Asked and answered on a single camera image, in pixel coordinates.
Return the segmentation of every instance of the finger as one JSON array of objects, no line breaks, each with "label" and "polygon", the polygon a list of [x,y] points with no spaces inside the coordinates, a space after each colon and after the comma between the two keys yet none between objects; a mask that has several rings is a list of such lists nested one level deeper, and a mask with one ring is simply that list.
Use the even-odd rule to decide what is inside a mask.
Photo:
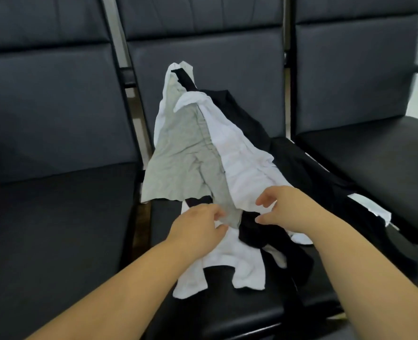
[{"label": "finger", "polygon": [[276,224],[273,212],[264,213],[255,218],[255,222],[262,225]]},{"label": "finger", "polygon": [[220,243],[221,240],[226,235],[226,232],[228,231],[228,225],[227,224],[220,224],[216,229],[215,232],[217,233],[217,237],[219,239],[218,243]]},{"label": "finger", "polygon": [[274,201],[277,200],[278,191],[278,186],[270,186],[266,188],[256,199],[256,205],[262,205],[263,207],[268,208]]},{"label": "finger", "polygon": [[214,221],[226,216],[226,212],[218,204],[208,204],[208,209],[212,213]]}]

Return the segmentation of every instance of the forearm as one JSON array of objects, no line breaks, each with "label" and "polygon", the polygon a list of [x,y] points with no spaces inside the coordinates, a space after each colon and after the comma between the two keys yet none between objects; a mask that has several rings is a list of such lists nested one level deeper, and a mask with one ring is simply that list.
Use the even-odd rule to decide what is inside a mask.
[{"label": "forearm", "polygon": [[418,288],[386,257],[333,215],[308,235],[363,339],[418,340]]},{"label": "forearm", "polygon": [[139,339],[191,263],[162,242],[34,333],[38,339]]}]

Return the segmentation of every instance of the right hand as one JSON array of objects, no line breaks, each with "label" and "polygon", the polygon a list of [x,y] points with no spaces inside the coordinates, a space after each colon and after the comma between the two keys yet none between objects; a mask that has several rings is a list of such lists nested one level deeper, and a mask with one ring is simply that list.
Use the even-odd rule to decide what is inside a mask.
[{"label": "right hand", "polygon": [[274,201],[277,202],[272,211],[256,217],[256,223],[276,224],[308,235],[322,217],[332,215],[301,190],[291,186],[266,188],[256,200],[256,205],[268,208]]}]

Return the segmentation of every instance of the black chair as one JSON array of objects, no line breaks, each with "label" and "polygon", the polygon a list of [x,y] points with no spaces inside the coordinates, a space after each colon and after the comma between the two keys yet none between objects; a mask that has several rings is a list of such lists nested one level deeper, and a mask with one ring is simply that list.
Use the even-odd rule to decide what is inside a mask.
[{"label": "black chair", "polygon": [[293,139],[418,243],[418,0],[293,0],[293,15]]},{"label": "black chair", "polygon": [[[117,0],[151,142],[166,69],[183,60],[194,67],[199,88],[228,89],[271,137],[285,136],[282,0],[223,1]],[[180,211],[181,202],[152,201],[151,245],[166,238]],[[418,248],[392,227],[388,232],[418,261]],[[306,251],[315,266],[299,289],[300,298],[286,270],[265,253],[264,291],[234,289],[234,269],[207,268],[209,289],[185,300],[170,292],[145,338],[256,338],[273,332],[302,306],[321,319],[337,314],[340,303],[320,257],[313,247]]]},{"label": "black chair", "polygon": [[130,260],[142,162],[100,0],[0,0],[0,339]]}]

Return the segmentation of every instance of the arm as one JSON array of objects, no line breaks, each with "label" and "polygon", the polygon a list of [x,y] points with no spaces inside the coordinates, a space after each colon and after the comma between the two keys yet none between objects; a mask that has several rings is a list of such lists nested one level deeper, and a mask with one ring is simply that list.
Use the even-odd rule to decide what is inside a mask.
[{"label": "arm", "polygon": [[418,340],[418,288],[343,220],[296,188],[267,188],[257,204],[277,224],[310,237],[349,320],[363,339]]},{"label": "arm", "polygon": [[179,276],[223,239],[227,226],[213,223],[223,215],[214,204],[189,209],[165,241],[28,339],[139,339]]}]

